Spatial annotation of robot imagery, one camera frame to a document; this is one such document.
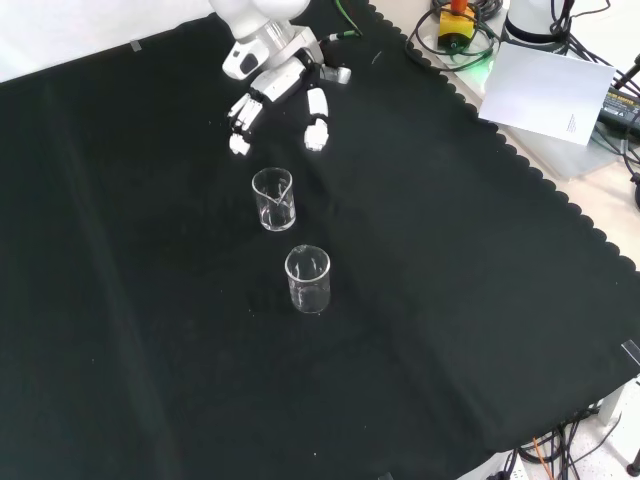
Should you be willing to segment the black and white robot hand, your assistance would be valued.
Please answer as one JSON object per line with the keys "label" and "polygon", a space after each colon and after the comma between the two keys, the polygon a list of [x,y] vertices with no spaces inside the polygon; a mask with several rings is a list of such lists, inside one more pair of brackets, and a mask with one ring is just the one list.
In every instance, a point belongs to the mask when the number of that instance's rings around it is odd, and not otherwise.
{"label": "black and white robot hand", "polygon": [[304,132],[305,148],[312,152],[324,149],[329,139],[329,108],[324,90],[318,85],[321,65],[306,50],[299,50],[282,65],[259,74],[247,93],[231,107],[229,149],[246,156],[250,149],[252,125],[265,106],[273,104],[307,84],[307,105],[311,118]]}

